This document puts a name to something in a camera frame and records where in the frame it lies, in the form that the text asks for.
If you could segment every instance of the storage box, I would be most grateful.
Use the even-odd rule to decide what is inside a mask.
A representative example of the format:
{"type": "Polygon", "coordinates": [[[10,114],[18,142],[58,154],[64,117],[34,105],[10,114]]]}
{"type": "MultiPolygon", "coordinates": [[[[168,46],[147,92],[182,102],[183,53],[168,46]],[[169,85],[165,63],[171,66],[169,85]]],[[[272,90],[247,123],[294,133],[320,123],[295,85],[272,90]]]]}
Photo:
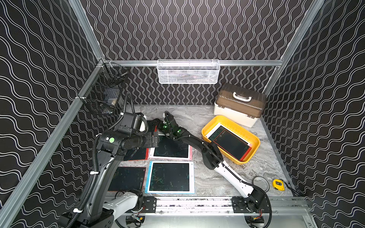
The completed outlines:
{"type": "Polygon", "coordinates": [[[233,156],[231,156],[229,153],[224,151],[222,148],[218,147],[221,153],[232,160],[237,165],[243,165],[247,163],[253,155],[256,153],[258,147],[260,146],[261,142],[257,136],[252,134],[251,132],[244,129],[242,126],[236,124],[235,122],[231,121],[225,116],[216,116],[214,117],[205,127],[201,130],[201,134],[203,136],[203,139],[207,142],[211,142],[209,138],[207,138],[207,134],[214,129],[214,127],[217,124],[221,124],[224,128],[227,130],[233,132],[235,135],[240,137],[241,139],[244,139],[245,141],[249,142],[251,144],[251,150],[250,152],[245,156],[245,158],[242,161],[239,161],[235,159],[233,156]]]}
{"type": "Polygon", "coordinates": [[[214,103],[214,115],[223,115],[238,124],[252,127],[264,110],[266,95],[226,83],[214,103]]]}
{"type": "Polygon", "coordinates": [[[218,59],[159,59],[158,82],[161,84],[216,84],[218,59]]]}

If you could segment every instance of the black wire mesh basket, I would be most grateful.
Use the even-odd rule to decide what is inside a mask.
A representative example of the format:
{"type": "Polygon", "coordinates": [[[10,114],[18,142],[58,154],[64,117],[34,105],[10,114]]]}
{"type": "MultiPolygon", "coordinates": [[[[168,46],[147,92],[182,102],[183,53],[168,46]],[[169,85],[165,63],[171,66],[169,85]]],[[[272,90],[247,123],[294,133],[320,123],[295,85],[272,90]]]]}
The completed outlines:
{"type": "Polygon", "coordinates": [[[124,67],[120,67],[118,72],[111,73],[108,68],[99,72],[89,94],[82,99],[86,109],[93,115],[118,114],[123,106],[121,95],[128,73],[128,69],[124,67]]]}

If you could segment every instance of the black corrugated cable sleeve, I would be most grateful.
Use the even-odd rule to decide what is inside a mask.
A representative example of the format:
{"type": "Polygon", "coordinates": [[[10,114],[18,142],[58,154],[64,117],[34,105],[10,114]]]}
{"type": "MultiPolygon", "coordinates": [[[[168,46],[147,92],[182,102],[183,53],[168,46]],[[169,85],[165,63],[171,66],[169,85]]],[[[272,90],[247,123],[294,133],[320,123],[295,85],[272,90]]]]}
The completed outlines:
{"type": "MultiPolygon", "coordinates": [[[[121,116],[117,122],[115,122],[114,124],[112,124],[110,127],[108,127],[104,132],[109,131],[110,129],[112,129],[113,127],[115,127],[118,123],[120,123],[120,121],[123,119],[123,116],[121,116]]],[[[98,166],[98,162],[97,162],[97,151],[96,151],[96,146],[99,142],[100,139],[100,135],[102,135],[103,133],[99,134],[96,136],[96,138],[94,139],[93,142],[93,146],[92,146],[92,164],[93,164],[93,170],[95,172],[99,172],[99,166],[98,166]]],[[[85,208],[86,203],[89,201],[89,198],[94,190],[94,187],[96,185],[96,181],[98,178],[99,174],[93,174],[92,175],[92,181],[91,184],[89,185],[87,192],[84,196],[84,198],[82,199],[81,203],[79,204],[79,206],[77,207],[78,210],[83,210],[85,208]]],[[[75,214],[73,214],[72,218],[70,219],[70,221],[67,223],[66,228],[71,228],[73,226],[73,224],[75,223],[75,221],[78,219],[78,217],[80,216],[80,213],[75,212],[75,214]]]]}
{"type": "Polygon", "coordinates": [[[145,133],[148,132],[149,126],[148,126],[146,118],[144,118],[143,116],[142,116],[142,121],[145,123],[145,130],[142,132],[135,132],[134,133],[135,135],[144,135],[145,133]]]}
{"type": "Polygon", "coordinates": [[[132,113],[135,114],[136,111],[134,109],[134,103],[133,103],[133,99],[132,99],[132,95],[130,92],[127,92],[125,97],[124,97],[124,105],[123,105],[123,110],[122,112],[125,113],[126,109],[127,109],[127,102],[128,102],[128,98],[129,98],[129,103],[131,104],[131,109],[132,109],[132,113]]]}

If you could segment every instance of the white handle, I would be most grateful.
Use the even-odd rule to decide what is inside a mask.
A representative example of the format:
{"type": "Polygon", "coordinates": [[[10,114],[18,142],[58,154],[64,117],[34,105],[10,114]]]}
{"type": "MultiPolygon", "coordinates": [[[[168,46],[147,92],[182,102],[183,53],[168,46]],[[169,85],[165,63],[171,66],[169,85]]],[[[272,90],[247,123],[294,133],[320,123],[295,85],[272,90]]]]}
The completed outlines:
{"type": "Polygon", "coordinates": [[[239,97],[239,96],[236,95],[236,92],[233,92],[233,97],[236,98],[236,99],[238,99],[238,100],[240,100],[240,101],[245,101],[245,102],[249,102],[252,99],[251,96],[248,97],[247,99],[244,99],[242,97],[239,97]]]}

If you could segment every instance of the toolbox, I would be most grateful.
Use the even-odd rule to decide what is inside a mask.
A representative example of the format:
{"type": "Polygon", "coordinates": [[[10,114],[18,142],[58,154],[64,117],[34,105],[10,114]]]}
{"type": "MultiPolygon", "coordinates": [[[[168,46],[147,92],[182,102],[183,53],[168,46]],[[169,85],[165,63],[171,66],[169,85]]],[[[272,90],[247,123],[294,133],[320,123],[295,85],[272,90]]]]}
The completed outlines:
{"type": "Polygon", "coordinates": [[[214,103],[214,115],[223,115],[238,124],[252,127],[261,117],[266,95],[226,83],[214,103]]]}
{"type": "Polygon", "coordinates": [[[257,136],[255,136],[254,134],[252,134],[251,132],[249,132],[248,130],[244,129],[242,126],[240,126],[240,125],[236,124],[235,122],[233,122],[232,120],[228,119],[227,117],[219,115],[219,116],[214,117],[201,130],[201,134],[205,141],[207,141],[209,143],[211,142],[209,137],[207,137],[207,134],[209,134],[209,132],[214,130],[214,128],[216,128],[216,126],[218,124],[223,126],[225,129],[227,129],[231,133],[235,134],[239,138],[249,142],[250,146],[251,146],[250,151],[245,155],[245,157],[241,161],[236,159],[231,154],[229,154],[227,151],[225,151],[224,149],[222,149],[218,146],[221,153],[224,156],[226,156],[227,158],[229,158],[230,160],[232,160],[237,165],[243,165],[243,164],[247,163],[253,157],[253,155],[256,153],[257,149],[259,148],[259,146],[261,144],[259,138],[257,136]]]}

